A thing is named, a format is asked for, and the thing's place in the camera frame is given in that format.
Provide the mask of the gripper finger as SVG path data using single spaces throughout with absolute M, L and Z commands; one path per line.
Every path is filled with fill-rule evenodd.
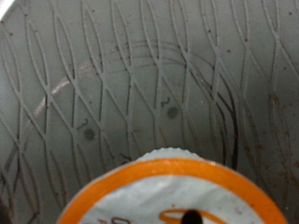
M 0 199 L 0 224 L 12 224 L 11 215 L 7 206 Z

